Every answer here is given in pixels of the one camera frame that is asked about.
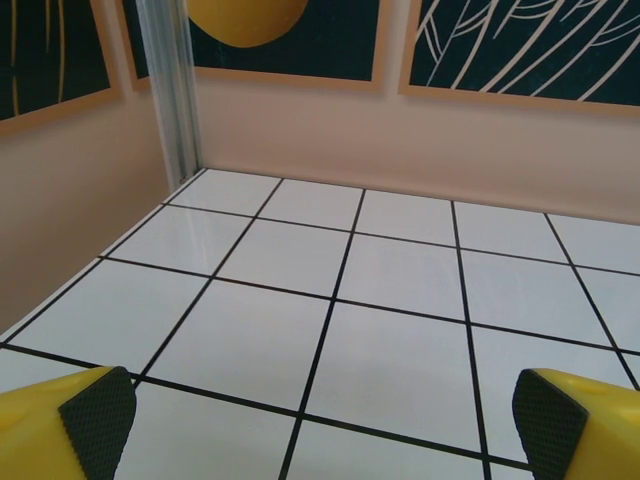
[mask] tiled floor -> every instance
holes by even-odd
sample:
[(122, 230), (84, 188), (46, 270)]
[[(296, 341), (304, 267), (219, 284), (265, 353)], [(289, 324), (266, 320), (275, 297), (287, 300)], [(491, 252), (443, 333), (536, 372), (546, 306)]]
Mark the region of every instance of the tiled floor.
[(0, 336), (124, 365), (118, 479), (531, 479), (518, 373), (637, 388), (640, 227), (203, 171)]

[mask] beige wall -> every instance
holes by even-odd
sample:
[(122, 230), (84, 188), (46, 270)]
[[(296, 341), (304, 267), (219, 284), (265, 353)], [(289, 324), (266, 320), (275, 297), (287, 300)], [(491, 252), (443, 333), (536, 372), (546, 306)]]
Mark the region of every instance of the beige wall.
[(152, 99), (131, 90), (114, 2), (103, 3), (125, 98), (2, 139), (0, 332), (167, 194)]
[(392, 3), (383, 94), (200, 79), (209, 165), (640, 223), (638, 120), (399, 96)]

